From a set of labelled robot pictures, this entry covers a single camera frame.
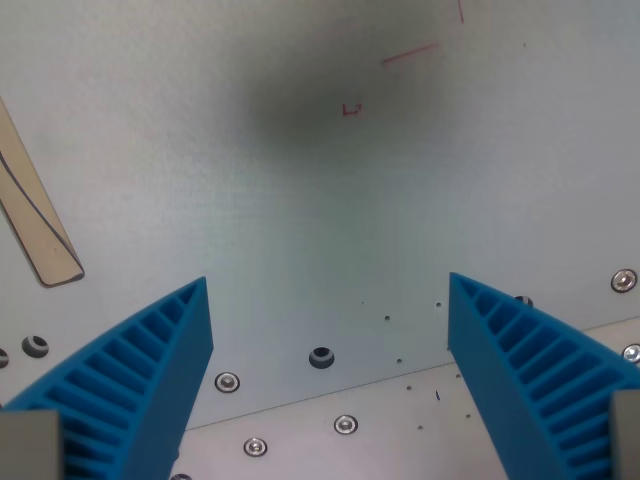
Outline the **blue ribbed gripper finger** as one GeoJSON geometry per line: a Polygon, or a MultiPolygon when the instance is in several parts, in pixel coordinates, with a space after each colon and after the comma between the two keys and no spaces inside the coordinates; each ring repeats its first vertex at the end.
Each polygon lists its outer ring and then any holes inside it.
{"type": "Polygon", "coordinates": [[[639,370],[526,303],[453,273],[448,346],[510,479],[610,479],[609,405],[639,370]]]}
{"type": "Polygon", "coordinates": [[[167,479],[213,350],[200,277],[77,350],[1,412],[57,417],[65,479],[167,479]]]}

